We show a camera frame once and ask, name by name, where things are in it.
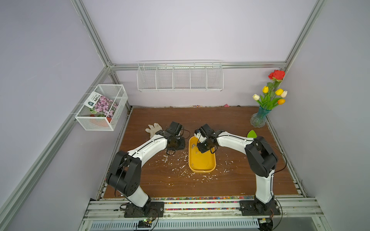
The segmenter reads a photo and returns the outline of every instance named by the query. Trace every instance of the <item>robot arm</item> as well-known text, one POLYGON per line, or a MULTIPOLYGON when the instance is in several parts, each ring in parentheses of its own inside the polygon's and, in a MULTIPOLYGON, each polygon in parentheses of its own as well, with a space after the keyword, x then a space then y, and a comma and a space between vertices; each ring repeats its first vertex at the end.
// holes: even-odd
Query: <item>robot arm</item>
POLYGON ((140 187, 141 167, 165 148, 167 152, 184 149, 185 139, 180 136, 181 129, 181 124, 172 122, 168 129, 158 131, 139 147, 128 152, 119 151, 115 155, 106 182, 132 202, 135 217, 138 214, 147 215, 151 208, 150 197, 140 187))
POLYGON ((197 147, 202 153, 213 147, 222 146, 246 154, 249 166, 256 174, 257 190, 253 206, 243 209, 245 214, 260 215, 270 213, 271 209, 276 209, 272 192, 272 179, 278 157, 263 137, 258 136, 252 139, 233 135, 223 130, 215 132, 207 124, 195 130, 195 136, 199 138, 197 147))

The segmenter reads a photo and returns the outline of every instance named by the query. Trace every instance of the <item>white wire basket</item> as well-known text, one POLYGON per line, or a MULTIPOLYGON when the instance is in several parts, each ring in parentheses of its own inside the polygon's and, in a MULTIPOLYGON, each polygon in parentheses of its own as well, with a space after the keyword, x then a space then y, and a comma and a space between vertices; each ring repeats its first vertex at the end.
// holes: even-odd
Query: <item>white wire basket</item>
POLYGON ((91 112, 85 105, 81 107, 75 118, 86 131, 113 131, 127 102, 125 88, 123 85, 99 84, 94 91, 113 100, 113 103, 118 104, 111 121, 108 121, 107 116, 90 117, 91 112))
POLYGON ((147 91, 222 91, 222 64, 139 66, 138 89, 147 91))

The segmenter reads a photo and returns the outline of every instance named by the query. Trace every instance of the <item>purple flower picture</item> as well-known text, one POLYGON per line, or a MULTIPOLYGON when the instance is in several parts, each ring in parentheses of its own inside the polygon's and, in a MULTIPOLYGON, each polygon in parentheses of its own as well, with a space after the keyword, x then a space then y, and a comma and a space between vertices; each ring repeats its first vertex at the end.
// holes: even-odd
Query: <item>purple flower picture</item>
POLYGON ((105 96, 100 96, 98 102, 94 105, 93 109, 106 117, 112 118, 114 112, 117 110, 118 104, 113 103, 113 100, 105 96))

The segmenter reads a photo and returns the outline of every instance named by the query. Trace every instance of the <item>glass vase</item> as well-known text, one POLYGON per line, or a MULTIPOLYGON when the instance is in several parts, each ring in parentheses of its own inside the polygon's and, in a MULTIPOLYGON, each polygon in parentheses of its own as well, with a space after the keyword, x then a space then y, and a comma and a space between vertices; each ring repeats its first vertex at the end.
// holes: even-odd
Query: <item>glass vase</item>
POLYGON ((259 110, 257 113, 253 114, 250 118, 250 124, 253 125, 255 128, 261 128, 266 124, 267 118, 266 115, 271 110, 265 110, 261 106, 259 107, 259 110))

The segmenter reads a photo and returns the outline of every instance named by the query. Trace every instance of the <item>wooden board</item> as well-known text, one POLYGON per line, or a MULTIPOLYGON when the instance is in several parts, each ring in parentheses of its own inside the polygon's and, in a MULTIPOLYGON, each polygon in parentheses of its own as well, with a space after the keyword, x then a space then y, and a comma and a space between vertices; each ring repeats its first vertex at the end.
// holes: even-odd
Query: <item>wooden board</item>
MULTIPOLYGON (((159 123, 166 129, 172 121, 178 122, 190 131, 207 123, 213 130, 222 129, 229 133, 247 136, 250 130, 263 136, 276 146, 267 127, 253 128, 249 120, 258 107, 218 107, 218 108, 135 108, 130 117, 120 150, 128 151, 149 140, 145 131, 148 124, 159 123)), ((186 148, 167 156, 165 151, 157 153, 142 167, 140 186, 150 197, 190 197, 190 196, 253 196, 256 192, 256 176, 249 167, 246 156, 226 147, 216 152, 216 169, 207 174, 193 173, 188 166, 188 143, 186 148)), ((281 154, 277 169, 284 167, 281 154)), ((287 169, 274 176, 273 192, 276 195, 298 194, 287 169)), ((110 186, 104 198, 114 198, 110 186)))

